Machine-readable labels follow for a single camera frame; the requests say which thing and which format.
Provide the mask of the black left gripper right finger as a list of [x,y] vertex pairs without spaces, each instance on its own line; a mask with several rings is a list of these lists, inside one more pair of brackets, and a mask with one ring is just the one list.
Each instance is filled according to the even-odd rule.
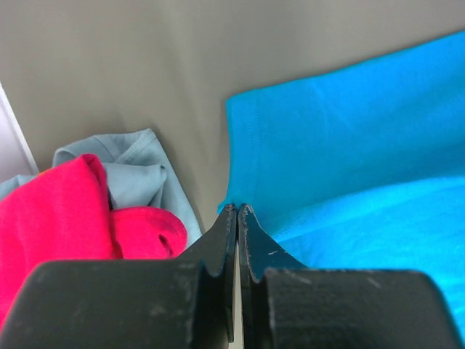
[[413,270],[307,268],[238,213],[245,348],[462,348],[437,285]]

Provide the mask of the blue t shirt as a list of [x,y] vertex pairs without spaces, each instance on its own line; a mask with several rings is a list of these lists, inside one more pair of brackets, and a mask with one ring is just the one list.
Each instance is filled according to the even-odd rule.
[[464,33],[229,98],[225,201],[311,268],[414,269],[464,325]]

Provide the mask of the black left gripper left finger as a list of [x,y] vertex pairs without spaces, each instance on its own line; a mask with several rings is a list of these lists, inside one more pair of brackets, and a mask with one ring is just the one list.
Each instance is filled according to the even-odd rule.
[[237,209],[170,260],[47,262],[27,277],[3,348],[227,348]]

